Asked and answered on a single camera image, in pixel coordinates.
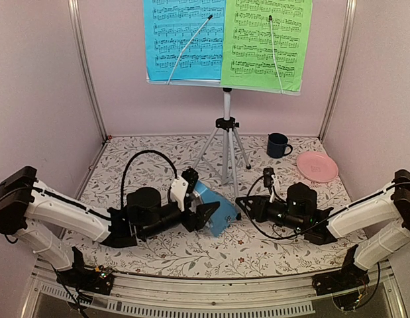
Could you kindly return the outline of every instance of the green sheet music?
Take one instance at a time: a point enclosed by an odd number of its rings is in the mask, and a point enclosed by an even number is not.
[[[300,91],[312,0],[227,0],[221,85]]]

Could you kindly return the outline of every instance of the pink wall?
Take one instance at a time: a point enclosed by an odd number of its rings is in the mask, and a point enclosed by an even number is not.
[[[333,81],[346,0],[314,0],[302,96],[232,93],[240,133],[316,136]],[[141,0],[80,0],[91,72],[111,134],[209,133],[223,93],[209,87],[146,83]]]
[[[99,148],[68,2],[0,0],[0,181],[29,164],[73,195]],[[18,317],[34,261],[0,235],[0,318]]]
[[[410,171],[410,0],[358,1],[325,146],[353,199]],[[390,260],[410,317],[410,244]]]

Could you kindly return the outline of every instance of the black cable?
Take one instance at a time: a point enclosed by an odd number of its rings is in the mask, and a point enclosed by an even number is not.
[[[358,305],[358,306],[356,307],[357,309],[360,309],[360,308],[362,308],[363,306],[367,305],[367,304],[371,301],[371,299],[374,298],[374,296],[375,296],[375,294],[376,294],[376,292],[377,292],[378,286],[379,286],[379,284],[380,284],[380,277],[381,277],[381,275],[382,275],[382,270],[380,269],[380,263],[377,263],[377,268],[378,268],[378,276],[377,276],[377,283],[376,283],[376,286],[375,286],[375,288],[374,288],[374,291],[372,292],[371,296],[366,300],[365,303],[363,303],[362,305]]]
[[[252,184],[252,186],[250,187],[248,193],[247,193],[247,197],[250,197],[250,194],[252,193],[253,188],[255,187],[255,185],[260,181],[264,179],[264,176],[260,176],[258,179],[255,180],[255,182]],[[262,235],[264,235],[265,237],[268,237],[269,239],[272,240],[285,240],[285,239],[291,239],[293,237],[297,237],[299,234],[294,234],[294,235],[290,235],[288,237],[282,237],[280,235],[280,237],[272,237],[271,235],[266,234],[258,225],[256,225],[256,223],[252,220],[252,218],[250,217],[249,213],[247,212],[247,209],[245,209],[244,211],[246,213],[246,216],[248,217],[249,221],[252,223],[252,225],[255,227],[256,230],[258,230],[258,232]]]
[[[56,274],[57,277],[59,277],[59,272],[53,267],[54,273]],[[66,287],[64,283],[62,283],[62,280],[60,280],[60,284],[62,287],[65,289],[65,291],[68,293],[68,295],[71,297],[72,301],[75,303],[75,306],[77,307],[78,312],[83,316],[83,318],[89,318],[88,315],[84,312],[84,309],[82,308],[81,304],[79,303],[79,300],[72,295],[72,293],[69,291],[69,289]]]
[[[250,189],[249,189],[249,191],[248,191],[248,193],[247,193],[247,196],[248,196],[248,197],[249,197],[250,194],[252,193],[252,190],[253,190],[254,186],[255,186],[260,180],[262,180],[263,178],[264,178],[264,176],[260,176],[260,177],[252,184],[252,186],[250,187]],[[394,187],[400,187],[400,186],[410,186],[410,182],[401,182],[401,183],[398,183],[398,184],[392,184],[391,186],[387,187],[384,191],[389,191],[390,189],[392,189],[392,188],[394,188]],[[259,231],[259,233],[261,233],[261,234],[264,235],[265,237],[268,237],[269,239],[272,239],[272,240],[288,240],[288,239],[295,238],[295,237],[297,237],[297,236],[299,236],[299,235],[303,235],[303,234],[305,234],[306,232],[308,232],[308,231],[310,231],[310,230],[312,230],[312,229],[314,229],[314,228],[316,228],[316,227],[321,226],[322,224],[324,224],[325,221],[328,221],[328,220],[331,219],[332,217],[335,217],[335,216],[339,215],[340,213],[345,212],[348,208],[353,207],[353,206],[355,206],[355,205],[357,205],[357,204],[359,204],[359,203],[365,202],[365,201],[367,201],[367,200],[369,200],[369,199],[372,199],[373,197],[379,196],[380,194],[384,193],[384,191],[377,192],[377,193],[375,193],[375,194],[373,194],[373,195],[370,195],[370,196],[368,196],[368,197],[365,197],[365,198],[363,198],[363,199],[361,199],[361,200],[355,201],[355,202],[351,203],[350,205],[347,205],[346,207],[343,207],[342,209],[338,210],[336,213],[333,213],[332,215],[329,215],[328,217],[326,217],[325,219],[319,221],[318,223],[315,223],[314,225],[308,227],[307,229],[304,229],[304,230],[302,230],[302,231],[300,231],[300,232],[297,232],[297,233],[295,233],[295,234],[292,234],[292,235],[288,235],[288,236],[286,236],[286,237],[272,237],[272,236],[266,234],[263,230],[261,230],[261,229],[258,228],[258,226],[257,226],[257,225],[254,223],[254,221],[250,218],[250,216],[249,216],[249,214],[248,214],[247,212],[246,212],[246,216],[249,218],[249,220],[250,220],[250,222],[253,224],[253,226]]]
[[[172,161],[165,156],[164,154],[162,154],[161,152],[157,151],[157,150],[142,150],[140,152],[137,152],[134,156],[131,157],[131,159],[127,162],[126,166],[125,166],[125,170],[123,173],[123,179],[121,180],[121,209],[124,207],[124,186],[125,186],[125,178],[127,176],[127,172],[128,172],[128,168],[130,168],[131,163],[134,161],[135,158],[137,158],[138,156],[140,156],[141,154],[157,154],[159,156],[161,156],[163,159],[166,160],[167,163],[170,164],[172,170],[174,171],[175,174],[175,178],[177,177],[177,168],[174,166],[174,164],[172,163]]]
[[[16,244],[18,242],[18,239],[16,238],[15,240],[10,240],[9,237],[7,237],[7,235],[5,235],[6,240],[11,243],[11,244]]]
[[[276,231],[276,229],[275,229],[276,226],[277,226],[277,225],[276,225],[275,223],[272,225],[272,231],[273,231],[275,234],[277,234],[278,237],[281,237],[281,238],[282,238],[282,236]],[[297,239],[297,236],[298,236],[297,231],[296,231],[296,230],[293,230],[293,232],[296,234],[296,236],[293,237],[293,238],[288,238],[288,240],[295,240],[295,239]]]
[[[362,308],[363,306],[367,305],[367,304],[371,301],[371,299],[374,298],[374,296],[375,296],[375,294],[376,294],[376,292],[377,292],[378,286],[379,286],[379,284],[380,284],[380,277],[381,277],[380,263],[377,263],[377,267],[378,267],[377,283],[376,283],[376,286],[375,286],[374,291],[372,292],[371,296],[366,300],[365,303],[362,303],[362,305],[358,304],[358,305],[357,305],[355,308],[353,308],[353,309],[347,309],[347,310],[343,310],[343,311],[355,311],[355,310],[357,310],[357,309],[360,309],[360,308]]]
[[[275,187],[272,187],[272,189],[271,189],[271,188],[268,188],[268,191],[270,192],[270,195],[272,195],[272,193],[274,193],[274,196],[276,197],[276,200],[277,200],[277,201],[279,201],[279,202],[281,202],[281,203],[285,203],[285,199],[281,198],[281,197],[277,194]]]

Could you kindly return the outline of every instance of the blue paper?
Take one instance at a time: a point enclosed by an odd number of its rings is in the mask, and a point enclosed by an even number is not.
[[[143,7],[152,81],[169,79],[179,53],[209,15],[213,18],[184,52],[172,79],[221,79],[225,0],[144,0]]]
[[[219,208],[212,214],[209,220],[209,228],[214,237],[218,237],[229,225],[236,220],[236,207],[222,195],[210,190],[200,181],[196,183],[194,190],[200,195],[204,203],[219,202]]]

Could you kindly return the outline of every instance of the mug handle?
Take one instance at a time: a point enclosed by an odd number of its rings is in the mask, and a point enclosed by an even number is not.
[[[288,156],[289,154],[291,154],[292,152],[293,152],[293,147],[290,145],[290,144],[288,144],[287,146],[286,146],[286,148],[290,148],[290,152],[288,153],[288,154],[284,154],[283,156]]]

